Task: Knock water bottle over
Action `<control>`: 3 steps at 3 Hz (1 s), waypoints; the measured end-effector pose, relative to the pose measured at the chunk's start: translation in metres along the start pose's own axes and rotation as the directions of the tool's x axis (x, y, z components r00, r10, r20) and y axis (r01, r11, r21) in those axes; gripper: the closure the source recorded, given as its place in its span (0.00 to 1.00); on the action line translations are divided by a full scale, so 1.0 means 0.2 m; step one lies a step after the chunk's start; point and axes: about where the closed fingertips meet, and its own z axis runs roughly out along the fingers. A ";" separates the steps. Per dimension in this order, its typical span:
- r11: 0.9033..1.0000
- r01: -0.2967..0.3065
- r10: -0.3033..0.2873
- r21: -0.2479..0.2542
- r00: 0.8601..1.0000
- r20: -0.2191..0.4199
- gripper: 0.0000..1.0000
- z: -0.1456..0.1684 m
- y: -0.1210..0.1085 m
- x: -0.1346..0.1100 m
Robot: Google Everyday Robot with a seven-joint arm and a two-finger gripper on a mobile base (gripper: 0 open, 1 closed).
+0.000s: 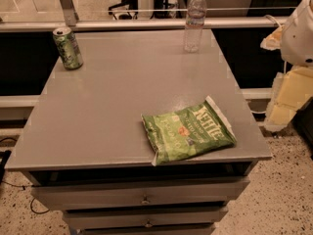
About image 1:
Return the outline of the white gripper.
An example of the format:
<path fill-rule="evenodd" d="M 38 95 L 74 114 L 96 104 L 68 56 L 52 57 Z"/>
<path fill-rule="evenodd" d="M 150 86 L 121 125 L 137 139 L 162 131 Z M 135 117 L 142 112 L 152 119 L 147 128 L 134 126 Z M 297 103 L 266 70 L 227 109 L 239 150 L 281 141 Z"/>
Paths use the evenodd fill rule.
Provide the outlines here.
<path fill-rule="evenodd" d="M 280 25 L 260 47 L 280 50 L 282 59 L 293 65 L 287 73 L 278 72 L 272 85 L 264 127 L 271 132 L 285 128 L 313 97 L 313 0 L 302 0 L 284 26 Z"/>

